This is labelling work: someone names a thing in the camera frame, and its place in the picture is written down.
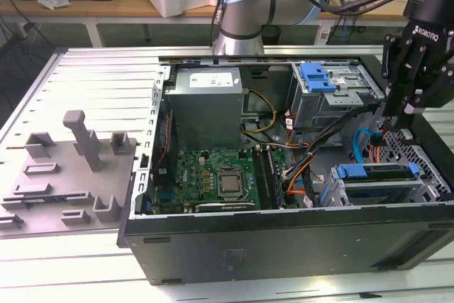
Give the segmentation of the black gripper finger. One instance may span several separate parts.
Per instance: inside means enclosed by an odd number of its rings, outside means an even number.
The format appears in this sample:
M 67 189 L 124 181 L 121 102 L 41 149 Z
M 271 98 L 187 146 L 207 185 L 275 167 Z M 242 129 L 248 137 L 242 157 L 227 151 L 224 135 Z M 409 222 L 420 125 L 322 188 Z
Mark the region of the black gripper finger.
M 453 100 L 453 65 L 442 65 L 420 77 L 402 112 L 397 116 L 395 128 L 408 128 L 416 115 L 427 108 L 441 108 Z
M 392 108 L 392 67 L 394 64 L 394 54 L 397 49 L 397 36 L 394 34 L 386 34 L 384 38 L 383 53 L 382 53 L 382 77 L 386 80 L 385 87 L 385 105 L 383 115 L 385 117 L 393 116 Z

